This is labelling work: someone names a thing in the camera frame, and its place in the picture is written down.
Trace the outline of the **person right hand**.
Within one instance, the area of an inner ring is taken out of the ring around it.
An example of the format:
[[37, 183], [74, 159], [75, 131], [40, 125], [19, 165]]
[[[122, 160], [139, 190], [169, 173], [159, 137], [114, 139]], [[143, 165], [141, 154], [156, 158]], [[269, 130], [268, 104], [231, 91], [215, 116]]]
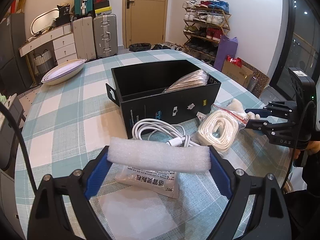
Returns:
[[[309, 155], [316, 154], [320, 151], [320, 141], [310, 141], [305, 149], [302, 151], [307, 151]], [[301, 150], [293, 151], [293, 159], [296, 160], [301, 153]]]

